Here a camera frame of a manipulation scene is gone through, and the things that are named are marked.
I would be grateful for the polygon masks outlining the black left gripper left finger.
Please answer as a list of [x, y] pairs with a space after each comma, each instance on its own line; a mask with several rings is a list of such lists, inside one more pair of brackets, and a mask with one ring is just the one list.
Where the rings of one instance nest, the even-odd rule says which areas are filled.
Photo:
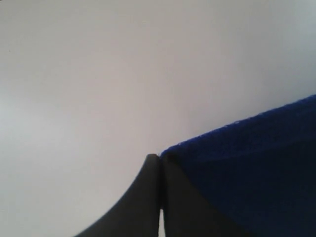
[[118, 202], [77, 236], [157, 237], [160, 207], [160, 159], [150, 154]]

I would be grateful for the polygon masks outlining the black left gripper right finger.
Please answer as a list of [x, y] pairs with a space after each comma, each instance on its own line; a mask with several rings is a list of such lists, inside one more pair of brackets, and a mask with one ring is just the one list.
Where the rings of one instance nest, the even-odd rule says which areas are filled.
[[161, 157], [161, 207], [167, 237], [245, 237], [247, 231], [199, 193], [173, 155]]

